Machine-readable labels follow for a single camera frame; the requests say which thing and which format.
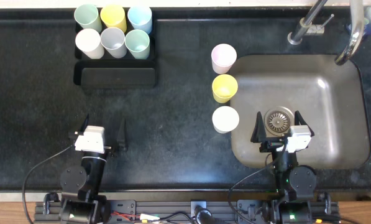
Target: black countertop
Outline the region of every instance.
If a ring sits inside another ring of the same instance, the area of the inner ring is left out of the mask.
[[[129,189],[228,189],[256,171],[218,134],[211,115],[216,74],[210,53],[228,43],[238,58],[250,54],[337,54],[349,40],[348,9],[335,11],[325,34],[290,45],[305,9],[157,9],[158,83],[144,90],[83,90],[73,84],[75,21],[72,10],[0,11],[0,190],[20,190],[28,170],[67,147],[68,130],[88,113],[106,131],[127,120],[129,150],[110,158],[102,191]],[[354,56],[360,68],[371,138],[371,36]],[[59,176],[79,164],[70,151],[37,169],[30,190],[59,190]],[[275,190],[263,173],[245,189]],[[371,189],[371,158],[353,170],[318,170],[318,190]]]

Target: white wall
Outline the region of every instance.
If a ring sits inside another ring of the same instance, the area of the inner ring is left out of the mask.
[[[239,6],[312,6],[316,0],[0,0],[0,8],[73,8],[91,3],[103,7],[109,3],[123,7],[239,7]],[[371,0],[363,0],[371,5]],[[327,6],[347,6],[349,0],[328,0]]]

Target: faucet handle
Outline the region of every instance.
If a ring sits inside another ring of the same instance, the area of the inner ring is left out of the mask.
[[[328,24],[328,22],[333,19],[334,14],[331,14],[330,17],[322,24],[322,25],[311,25],[311,27],[307,30],[305,35],[322,35],[324,34],[324,26]]]

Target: stainless steel sink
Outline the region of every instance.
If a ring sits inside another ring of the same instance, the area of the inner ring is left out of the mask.
[[[317,169],[351,169],[369,158],[370,144],[358,69],[334,63],[333,55],[250,55],[237,60],[230,74],[239,89],[231,106],[240,117],[232,131],[232,150],[245,166],[262,167],[267,154],[250,142],[258,111],[267,134],[293,125],[298,110],[315,132],[298,162]]]

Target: yellow cup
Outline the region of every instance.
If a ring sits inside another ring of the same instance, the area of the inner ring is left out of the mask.
[[[219,75],[217,76],[213,84],[213,97],[218,103],[228,102],[237,91],[237,81],[232,75]]]
[[[116,27],[123,32],[127,30],[126,15],[122,6],[111,4],[101,10],[101,20],[107,27]]]

